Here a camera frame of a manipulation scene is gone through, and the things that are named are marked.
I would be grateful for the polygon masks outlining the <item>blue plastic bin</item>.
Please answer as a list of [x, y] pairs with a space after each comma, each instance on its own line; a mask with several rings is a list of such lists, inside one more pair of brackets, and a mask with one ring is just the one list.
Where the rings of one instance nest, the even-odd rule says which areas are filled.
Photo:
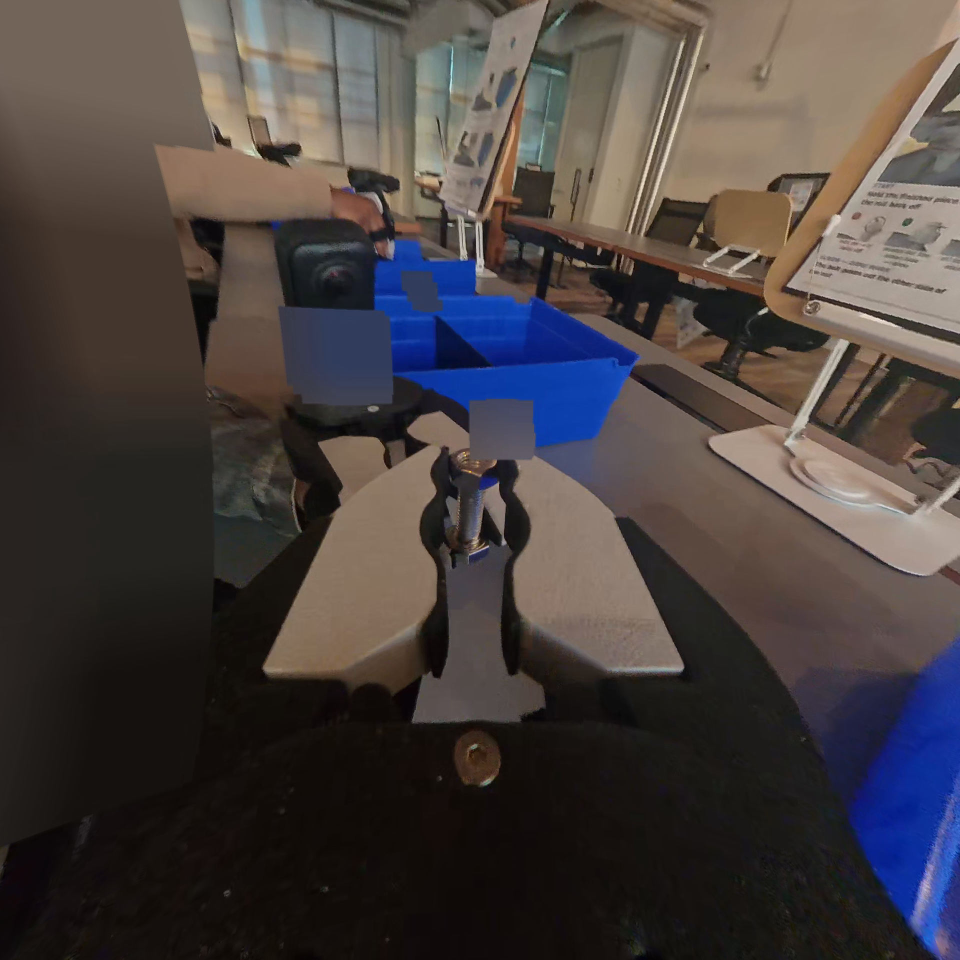
[[930, 953], [958, 958], [958, 638], [916, 671], [811, 669], [794, 693], [871, 869]]
[[476, 295], [476, 271], [473, 260], [426, 256], [419, 238], [393, 241], [393, 257], [380, 259], [375, 269], [374, 294], [377, 298], [404, 295], [407, 275], [430, 279], [439, 297], [465, 298]]

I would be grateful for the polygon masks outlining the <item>wooden pillar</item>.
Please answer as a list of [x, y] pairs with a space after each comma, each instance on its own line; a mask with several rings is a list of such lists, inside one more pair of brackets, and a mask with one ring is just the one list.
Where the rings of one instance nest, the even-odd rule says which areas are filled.
[[524, 91], [520, 91], [513, 106], [502, 150], [494, 170], [485, 229], [486, 270], [492, 273], [496, 272], [503, 262], [507, 241], [505, 221], [509, 218], [511, 211], [522, 204], [522, 200], [514, 196], [513, 188], [518, 165], [524, 96]]

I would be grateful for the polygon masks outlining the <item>blue divided parts bin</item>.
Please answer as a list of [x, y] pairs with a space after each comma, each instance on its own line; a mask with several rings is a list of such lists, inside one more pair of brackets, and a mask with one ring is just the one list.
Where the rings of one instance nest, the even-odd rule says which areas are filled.
[[390, 318], [393, 372], [468, 409], [471, 402], [532, 402], [535, 444], [593, 439], [640, 355], [551, 304], [509, 295], [440, 297], [416, 311], [378, 294]]

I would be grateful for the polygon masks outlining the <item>wooden desk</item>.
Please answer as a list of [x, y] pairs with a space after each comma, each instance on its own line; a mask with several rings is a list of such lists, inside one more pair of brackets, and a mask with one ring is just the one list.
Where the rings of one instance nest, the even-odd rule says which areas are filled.
[[632, 263], [649, 263], [674, 275], [713, 282], [723, 287], [755, 297], [763, 294], [765, 271], [756, 264], [748, 264], [733, 274], [711, 270], [705, 266], [706, 251], [693, 246], [680, 246], [645, 236], [594, 226], [582, 222], [557, 219], [511, 217], [504, 224], [507, 232], [525, 230], [533, 237], [529, 243], [543, 249], [537, 276], [535, 297], [546, 301], [555, 255], [598, 266], [593, 251], [607, 251], [627, 258]]

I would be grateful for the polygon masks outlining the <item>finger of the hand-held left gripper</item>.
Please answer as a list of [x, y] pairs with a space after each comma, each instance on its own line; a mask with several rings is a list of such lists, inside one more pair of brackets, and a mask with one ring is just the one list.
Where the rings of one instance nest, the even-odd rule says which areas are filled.
[[340, 501], [349, 501], [360, 490], [390, 470], [389, 451], [376, 437], [328, 438], [318, 442], [318, 449], [342, 485]]
[[469, 446], [469, 431], [441, 411], [421, 414], [405, 429], [404, 454], [407, 459], [428, 447], [456, 452]]

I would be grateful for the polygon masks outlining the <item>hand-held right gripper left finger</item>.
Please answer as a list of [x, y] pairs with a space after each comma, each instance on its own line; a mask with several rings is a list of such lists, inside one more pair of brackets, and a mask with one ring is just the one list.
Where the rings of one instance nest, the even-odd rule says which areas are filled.
[[336, 511], [263, 664], [267, 678], [405, 689], [426, 674], [420, 634], [438, 573], [420, 525], [440, 452], [426, 446]]

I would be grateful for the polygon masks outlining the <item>black office chair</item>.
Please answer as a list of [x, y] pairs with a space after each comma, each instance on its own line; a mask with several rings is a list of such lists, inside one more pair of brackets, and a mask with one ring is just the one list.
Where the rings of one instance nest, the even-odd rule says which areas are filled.
[[549, 219], [553, 216], [553, 189], [555, 172], [539, 168], [518, 168], [515, 172], [512, 195], [520, 201], [514, 211], [521, 217]]
[[714, 242], [715, 197], [709, 201], [664, 198], [644, 237], [699, 250], [717, 250]]
[[731, 289], [702, 290], [693, 318], [726, 341], [721, 357], [702, 368], [730, 381], [738, 380], [747, 354], [767, 355], [771, 349], [809, 354], [830, 340], [829, 334], [771, 312], [762, 297]]

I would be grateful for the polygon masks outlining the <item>white poster stand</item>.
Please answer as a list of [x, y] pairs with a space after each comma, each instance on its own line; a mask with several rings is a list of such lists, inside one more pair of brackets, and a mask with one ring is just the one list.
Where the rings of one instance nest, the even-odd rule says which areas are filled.
[[445, 205], [442, 212], [447, 225], [455, 227], [459, 260], [473, 265], [478, 280], [494, 278], [496, 275], [487, 269], [486, 264], [484, 222], [469, 211], [450, 209]]

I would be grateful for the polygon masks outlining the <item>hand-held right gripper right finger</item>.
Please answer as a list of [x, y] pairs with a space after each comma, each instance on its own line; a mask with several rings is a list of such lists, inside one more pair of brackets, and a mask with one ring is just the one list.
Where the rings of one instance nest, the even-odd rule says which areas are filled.
[[500, 468], [510, 558], [501, 646], [532, 679], [677, 677], [685, 669], [614, 513], [555, 466]]

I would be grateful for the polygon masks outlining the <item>another person's forearm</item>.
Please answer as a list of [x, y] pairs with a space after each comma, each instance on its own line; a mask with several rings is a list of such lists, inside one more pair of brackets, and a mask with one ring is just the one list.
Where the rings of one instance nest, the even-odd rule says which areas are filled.
[[216, 147], [154, 148], [172, 216], [233, 224], [329, 219], [331, 187], [323, 172], [284, 167]]

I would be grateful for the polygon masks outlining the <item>printed poster board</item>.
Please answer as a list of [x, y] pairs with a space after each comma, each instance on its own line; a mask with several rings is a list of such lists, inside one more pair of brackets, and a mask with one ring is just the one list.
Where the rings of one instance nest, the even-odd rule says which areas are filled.
[[498, 158], [529, 72], [547, 1], [529, 2], [496, 18], [486, 54], [463, 114], [448, 141], [439, 197], [449, 212], [471, 221], [485, 217], [495, 195]]

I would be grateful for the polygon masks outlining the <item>wooden board on stand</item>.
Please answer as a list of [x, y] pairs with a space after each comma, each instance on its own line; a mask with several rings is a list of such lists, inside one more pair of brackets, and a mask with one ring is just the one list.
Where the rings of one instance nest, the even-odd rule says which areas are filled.
[[793, 216], [787, 194], [726, 189], [714, 198], [712, 236], [719, 246], [702, 268], [737, 276], [759, 259], [774, 259], [786, 246]]

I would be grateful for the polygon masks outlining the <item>steel hex bolt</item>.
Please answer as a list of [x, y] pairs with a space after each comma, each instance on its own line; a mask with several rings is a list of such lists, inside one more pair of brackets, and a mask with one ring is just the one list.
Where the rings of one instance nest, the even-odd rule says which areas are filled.
[[483, 534], [485, 497], [498, 485], [495, 475], [462, 473], [452, 481], [457, 493], [457, 516], [447, 530], [446, 539], [453, 570], [482, 562], [491, 551], [491, 541]]

